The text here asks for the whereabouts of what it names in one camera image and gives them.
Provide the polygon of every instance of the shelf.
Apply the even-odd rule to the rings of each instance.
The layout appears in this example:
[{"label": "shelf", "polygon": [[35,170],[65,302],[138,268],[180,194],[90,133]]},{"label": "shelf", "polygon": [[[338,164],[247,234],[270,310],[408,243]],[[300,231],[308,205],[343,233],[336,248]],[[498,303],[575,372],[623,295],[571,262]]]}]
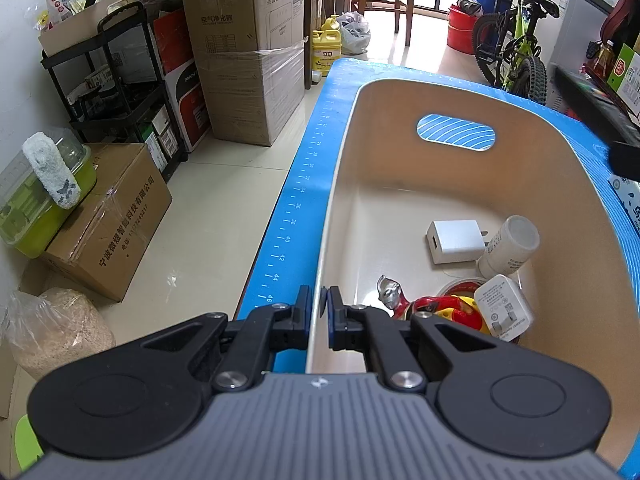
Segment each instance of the shelf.
[{"label": "shelf", "polygon": [[189,153],[187,152],[178,152],[167,162],[166,168],[162,170],[162,178],[164,178],[165,182],[169,182],[169,179],[173,176],[175,170],[178,169],[178,166],[181,162],[186,162],[189,160]]},{"label": "shelf", "polygon": [[95,119],[89,121],[71,121],[76,130],[106,130],[108,128],[125,128],[137,123],[149,108],[164,97],[162,85],[158,85],[130,114],[113,119]]}]

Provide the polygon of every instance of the green box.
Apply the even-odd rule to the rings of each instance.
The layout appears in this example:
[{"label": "green box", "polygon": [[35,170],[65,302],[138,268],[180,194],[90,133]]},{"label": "green box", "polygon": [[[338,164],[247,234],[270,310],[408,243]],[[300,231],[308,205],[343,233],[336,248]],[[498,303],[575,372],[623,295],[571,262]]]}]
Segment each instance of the green box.
[{"label": "green box", "polygon": [[611,70],[611,74],[607,80],[609,86],[616,92],[618,91],[618,88],[620,88],[620,83],[622,83],[622,80],[625,78],[626,71],[631,66],[634,56],[640,57],[630,46],[626,43],[623,44],[622,50],[620,50],[620,55],[618,56],[616,63],[613,65],[613,70]]},{"label": "green box", "polygon": [[640,116],[640,56],[628,45],[623,44],[607,81],[629,111]]}]

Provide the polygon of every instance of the green plastic stool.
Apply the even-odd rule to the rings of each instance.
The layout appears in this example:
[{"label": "green plastic stool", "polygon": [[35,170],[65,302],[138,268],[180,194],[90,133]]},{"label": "green plastic stool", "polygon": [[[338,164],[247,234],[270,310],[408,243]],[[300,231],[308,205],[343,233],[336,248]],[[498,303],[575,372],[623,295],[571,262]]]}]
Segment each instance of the green plastic stool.
[{"label": "green plastic stool", "polygon": [[23,471],[44,455],[26,415],[21,416],[18,424],[15,425],[14,442],[15,455]]}]

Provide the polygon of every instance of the green plastic container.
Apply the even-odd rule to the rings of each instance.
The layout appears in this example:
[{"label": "green plastic container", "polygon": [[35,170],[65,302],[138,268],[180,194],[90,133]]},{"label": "green plastic container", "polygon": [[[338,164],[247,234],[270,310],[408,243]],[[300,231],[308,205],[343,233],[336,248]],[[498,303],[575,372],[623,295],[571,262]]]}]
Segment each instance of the green plastic container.
[{"label": "green plastic container", "polygon": [[26,471],[44,455],[26,415],[21,416],[15,425],[14,442],[15,457],[22,471]]},{"label": "green plastic container", "polygon": [[[47,135],[78,181],[83,199],[95,185],[91,149],[71,130]],[[0,237],[25,256],[40,256],[72,211],[53,202],[22,151],[0,173]]]}]

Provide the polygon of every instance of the blue tray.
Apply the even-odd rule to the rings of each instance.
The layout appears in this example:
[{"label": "blue tray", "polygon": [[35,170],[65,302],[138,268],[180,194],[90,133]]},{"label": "blue tray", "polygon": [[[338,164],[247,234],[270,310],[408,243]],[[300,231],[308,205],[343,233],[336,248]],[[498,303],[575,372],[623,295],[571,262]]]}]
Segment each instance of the blue tray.
[{"label": "blue tray", "polygon": [[[402,66],[340,59],[334,62],[324,83],[280,192],[240,306],[239,319],[246,317],[252,308],[272,301],[293,303],[300,285],[314,286],[335,163],[356,93],[365,83],[390,78],[445,84],[488,95],[526,108],[560,130],[591,177],[609,213],[625,255],[636,303],[640,304],[640,240],[608,183],[611,172],[606,165],[607,148],[582,123],[532,101],[481,84]],[[464,121],[465,127],[460,128],[459,122],[449,121],[455,124],[447,129],[448,119],[428,116],[421,121],[420,136],[475,149],[486,149],[493,143],[490,128],[468,121]],[[440,126],[429,128],[432,123]],[[466,130],[465,134],[458,134],[462,130]],[[306,352],[303,351],[281,352],[275,369],[303,372],[305,358]],[[620,473],[626,478],[640,474],[640,439],[636,440]]]}]

